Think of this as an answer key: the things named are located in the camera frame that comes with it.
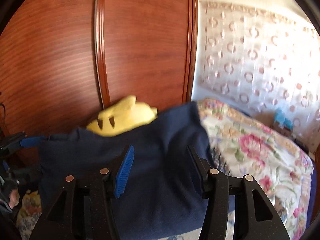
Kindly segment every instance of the wooden wardrobe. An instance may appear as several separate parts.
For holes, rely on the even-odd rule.
[[[0,29],[3,134],[69,132],[130,94],[160,111],[190,100],[197,5],[22,0]],[[20,158],[37,160],[34,151]]]

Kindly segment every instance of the floral fabric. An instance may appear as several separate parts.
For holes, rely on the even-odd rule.
[[[222,120],[228,109],[229,106],[227,104],[217,99],[209,98],[204,102],[203,111],[199,113],[203,116],[213,115],[218,120]]]
[[[288,138],[231,107],[217,116],[208,102],[211,99],[199,101],[198,108],[210,146],[218,156],[215,163],[230,176],[253,175],[276,208],[290,239],[298,240],[306,227],[311,159]],[[233,231],[230,219],[228,230]]]
[[[26,192],[22,199],[22,207],[17,216],[17,228],[22,240],[28,240],[42,212],[38,191]]]

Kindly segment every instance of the black clamp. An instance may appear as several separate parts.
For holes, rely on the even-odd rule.
[[[0,140],[0,204],[5,208],[1,209],[1,211],[12,213],[9,207],[10,193],[12,190],[19,188],[20,182],[23,183],[26,180],[25,176],[16,178],[14,172],[6,171],[2,160],[10,157],[22,148],[37,147],[40,141],[44,139],[46,139],[45,136],[27,137],[24,132],[20,132]]]
[[[69,175],[53,203],[42,212],[30,240],[94,239],[120,240],[111,208],[111,199],[119,198],[134,159],[132,146],[85,178]]]
[[[225,175],[187,147],[195,190],[209,199],[199,240],[224,240],[228,222],[229,195],[235,196],[233,240],[290,240],[278,213],[260,185],[247,174],[243,178]]]

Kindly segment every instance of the metal screw head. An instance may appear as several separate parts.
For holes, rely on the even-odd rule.
[[[210,169],[210,173],[212,175],[217,175],[219,173],[219,171],[217,169]]]
[[[71,181],[73,181],[74,178],[75,177],[72,175],[66,176],[66,182],[71,182]]]
[[[109,169],[103,168],[103,169],[100,170],[100,173],[101,173],[102,175],[106,175],[106,174],[109,173]]]
[[[253,181],[253,177],[252,177],[250,174],[247,174],[246,176],[244,176],[244,178],[245,178],[247,181]]]

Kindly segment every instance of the pink flower print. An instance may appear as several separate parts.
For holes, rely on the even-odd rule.
[[[217,118],[218,120],[222,120],[223,119],[223,115],[219,114],[219,113],[215,113],[214,117]]]
[[[270,127],[267,127],[266,125],[262,125],[262,130],[265,133],[272,133],[272,129]]]
[[[303,230],[301,227],[298,227],[297,231],[295,232],[292,240],[299,240],[302,236]]]
[[[220,108],[225,105],[225,103],[222,103],[222,102],[219,101],[219,100],[217,100],[215,103],[216,103],[216,106],[217,106],[217,107],[220,107]]]
[[[297,173],[295,173],[294,171],[291,171],[289,175],[293,183],[301,184],[301,177]]]
[[[272,185],[272,181],[268,175],[264,176],[263,179],[259,180],[259,185],[262,187],[264,192],[268,192]]]
[[[303,208],[303,207],[298,207],[298,208],[296,208],[296,209],[294,210],[293,216],[294,216],[295,218],[297,218],[297,217],[300,215],[301,212],[304,212],[304,208]]]
[[[309,167],[310,163],[306,157],[306,154],[303,151],[300,151],[300,158],[294,161],[294,164],[300,167]]]
[[[248,158],[260,161],[261,152],[265,157],[265,149],[267,148],[264,141],[254,134],[245,134],[239,138],[241,151],[246,153]]]
[[[266,163],[263,160],[259,160],[258,164],[262,169],[264,169],[264,167],[266,166]]]
[[[204,103],[205,108],[214,108],[214,103],[206,101]]]

